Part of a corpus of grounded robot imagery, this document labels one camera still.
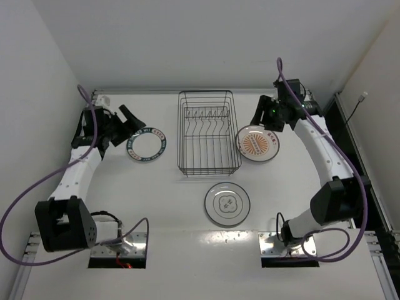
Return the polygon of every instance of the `metal wire rack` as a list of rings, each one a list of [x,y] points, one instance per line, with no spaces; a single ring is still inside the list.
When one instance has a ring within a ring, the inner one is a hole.
[[[231,175],[242,164],[231,91],[182,91],[178,106],[177,166],[186,176]]]

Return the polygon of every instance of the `white plate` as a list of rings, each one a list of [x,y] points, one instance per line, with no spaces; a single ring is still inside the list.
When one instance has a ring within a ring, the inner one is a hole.
[[[279,152],[279,139],[272,131],[261,126],[245,126],[236,136],[239,152],[251,161],[268,161]]]
[[[217,225],[231,228],[242,223],[250,212],[250,199],[246,191],[231,182],[213,186],[204,200],[207,215]]]

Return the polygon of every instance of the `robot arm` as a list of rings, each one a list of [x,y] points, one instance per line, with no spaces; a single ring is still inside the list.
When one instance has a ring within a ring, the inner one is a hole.
[[[288,82],[295,94],[300,95],[299,80]],[[359,216],[362,212],[362,199],[358,183],[347,162],[306,119],[302,108],[294,102],[283,83],[275,82],[275,85],[278,100],[261,96],[251,124],[262,124],[266,130],[273,131],[283,131],[284,125],[289,124],[309,152],[321,183],[321,189],[311,199],[310,208],[283,224],[281,236],[287,246],[300,243],[311,231]],[[305,101],[306,95],[298,98],[303,99],[302,106],[325,134],[330,136],[317,102]],[[362,180],[364,186],[371,184],[365,176]]]
[[[122,121],[108,104],[97,102],[97,139],[90,153],[66,170],[56,190],[47,201],[35,207],[37,225],[47,252],[91,248],[98,239],[98,227],[85,206],[86,193],[109,143],[117,146],[146,126],[126,106],[119,107]],[[72,140],[70,162],[79,159],[94,139],[94,124],[89,108],[83,110]]]

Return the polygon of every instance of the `purple cable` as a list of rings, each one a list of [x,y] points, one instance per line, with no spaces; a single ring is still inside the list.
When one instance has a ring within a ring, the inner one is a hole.
[[[282,82],[284,83],[284,85],[286,86],[286,89],[289,91],[290,95],[292,96],[292,98],[295,100],[295,102],[302,107],[302,104],[300,102],[300,100],[297,98],[296,94],[293,92],[293,90],[290,88],[290,85],[288,84],[288,82],[286,81],[286,78],[283,75],[282,72],[282,68],[283,68],[283,62],[282,59],[279,57],[276,60],[276,64],[277,64],[277,70],[279,71],[279,78],[282,79]],[[323,229],[321,231],[313,231],[313,232],[309,232],[307,233],[302,241],[301,241],[301,248],[304,251],[305,255],[307,257],[310,258],[310,260],[313,261],[319,261],[321,263],[334,263],[336,261],[341,261],[343,259],[345,259],[346,257],[348,257],[358,246],[358,244],[360,243],[361,239],[363,238],[366,226],[367,226],[367,218],[368,218],[368,202],[367,202],[367,194],[365,192],[365,188],[364,188],[364,184],[363,184],[363,180],[361,179],[360,174],[357,172],[356,167],[354,167],[354,165],[352,164],[352,162],[350,161],[350,159],[345,155],[345,153],[339,148],[338,145],[336,145],[336,143],[328,136],[325,134],[325,132],[322,130],[322,128],[320,128],[318,126],[318,124],[313,120],[313,118],[311,117],[311,115],[307,112],[307,110],[305,108],[302,107],[302,110],[304,111],[305,115],[307,116],[309,122],[319,131],[319,133],[321,133],[325,139],[328,141],[329,144],[331,144],[331,146],[343,157],[343,159],[348,163],[348,165],[350,166],[351,170],[353,171],[354,177],[357,179],[358,184],[360,185],[360,190],[361,190],[361,196],[362,196],[362,206],[363,206],[363,210],[362,210],[362,223],[361,223],[361,227],[360,230],[358,232],[358,235],[356,237],[356,240],[354,241],[354,243],[350,246],[350,248],[343,253],[342,255],[338,256],[338,257],[334,257],[334,258],[328,258],[331,257],[333,255],[336,255],[338,253],[340,253],[341,251],[343,251],[350,243],[350,236],[349,234],[341,229],[341,228],[327,228],[327,229]],[[307,237],[309,237],[310,235],[314,234],[314,233],[319,233],[319,232],[324,232],[324,231],[344,231],[347,234],[347,243],[344,247],[342,247],[342,249],[335,251],[334,253],[331,254],[327,254],[321,257],[314,257],[311,254],[309,254],[306,249],[304,248],[304,243],[307,239]]]
[[[14,208],[14,206],[30,191],[32,191],[34,188],[36,188],[38,185],[40,185],[41,183],[43,183],[44,181],[48,180],[49,178],[53,177],[54,175],[61,173],[63,171],[65,171],[66,169],[68,169],[69,167],[77,164],[79,161],[81,161],[82,159],[84,159],[89,153],[90,151],[92,151],[92,149],[94,148],[94,146],[96,145],[96,139],[98,137],[98,124],[97,124],[97,119],[96,119],[96,114],[94,112],[94,107],[90,101],[90,97],[88,92],[85,91],[85,89],[81,86],[78,85],[77,89],[79,91],[79,93],[81,94],[81,96],[83,97],[83,99],[86,101],[86,103],[89,105],[89,108],[92,112],[92,117],[93,117],[93,125],[94,125],[94,137],[93,137],[93,141],[89,147],[89,149],[77,160],[70,162],[69,164],[67,164],[66,166],[60,167],[59,169],[55,170],[54,172],[48,174],[47,176],[43,177],[42,179],[40,179],[38,182],[35,182],[33,185],[29,186],[25,191],[23,191],[12,203],[11,205],[6,209],[6,212],[4,213],[3,217],[1,218],[0,221],[0,251],[4,254],[4,256],[12,261],[15,264],[20,264],[22,266],[29,266],[29,267],[33,267],[33,266],[45,266],[47,264],[51,264],[51,263],[55,263],[56,261],[60,261],[64,258],[67,258],[71,255],[74,255],[78,252],[81,252],[83,249],[80,250],[75,250],[71,253],[68,253],[66,255],[57,257],[55,259],[52,259],[50,261],[43,261],[43,262],[23,262],[20,261],[14,257],[12,257],[4,248],[4,244],[3,244],[3,228],[4,228],[4,223],[6,222],[6,219],[9,215],[9,213],[11,212],[11,210]]]

